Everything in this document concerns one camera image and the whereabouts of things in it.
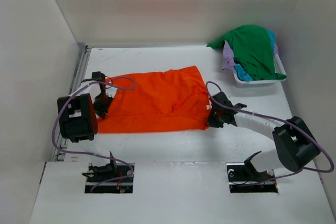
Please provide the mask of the orange t shirt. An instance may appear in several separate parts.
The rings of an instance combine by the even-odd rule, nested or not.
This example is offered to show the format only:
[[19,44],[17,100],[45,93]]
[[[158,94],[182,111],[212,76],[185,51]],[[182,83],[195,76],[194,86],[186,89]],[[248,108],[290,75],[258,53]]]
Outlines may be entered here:
[[197,66],[126,74],[99,133],[152,133],[207,129],[209,98]]

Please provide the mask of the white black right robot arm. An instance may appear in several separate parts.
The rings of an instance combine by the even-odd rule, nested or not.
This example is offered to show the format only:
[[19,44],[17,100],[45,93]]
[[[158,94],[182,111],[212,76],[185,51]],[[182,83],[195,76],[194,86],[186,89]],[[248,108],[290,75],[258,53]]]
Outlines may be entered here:
[[275,148],[269,152],[258,151],[244,161],[244,175],[251,180],[261,181],[267,171],[286,168],[297,173],[321,151],[307,139],[303,133],[312,137],[305,122],[294,116],[285,123],[268,118],[260,118],[254,113],[242,113],[239,110],[247,105],[233,105],[224,92],[211,96],[212,108],[207,119],[207,125],[223,128],[225,124],[249,129],[259,133],[274,142]]

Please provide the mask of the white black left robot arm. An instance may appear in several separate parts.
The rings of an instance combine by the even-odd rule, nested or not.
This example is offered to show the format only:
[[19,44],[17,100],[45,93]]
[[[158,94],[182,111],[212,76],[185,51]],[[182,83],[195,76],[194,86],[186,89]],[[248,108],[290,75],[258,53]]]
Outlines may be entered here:
[[81,88],[92,84],[87,90],[80,91],[71,99],[59,119],[61,136],[73,143],[92,141],[98,133],[98,119],[107,116],[108,109],[113,101],[106,93],[107,87],[102,84],[107,76],[100,72],[93,72],[90,79],[81,82]]

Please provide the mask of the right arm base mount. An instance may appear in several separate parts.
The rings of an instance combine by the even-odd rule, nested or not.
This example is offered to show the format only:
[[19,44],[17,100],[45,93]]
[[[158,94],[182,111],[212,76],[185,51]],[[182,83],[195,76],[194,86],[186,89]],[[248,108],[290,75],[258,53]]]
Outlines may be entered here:
[[273,170],[258,172],[244,163],[227,163],[231,193],[278,193]]

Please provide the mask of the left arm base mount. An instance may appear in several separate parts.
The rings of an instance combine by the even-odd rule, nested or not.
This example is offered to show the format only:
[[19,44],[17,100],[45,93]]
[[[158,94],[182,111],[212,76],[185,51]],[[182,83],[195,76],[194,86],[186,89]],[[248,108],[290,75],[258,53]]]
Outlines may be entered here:
[[86,194],[131,194],[134,177],[130,166],[110,161],[102,166],[89,164],[88,171],[82,173],[86,178]]

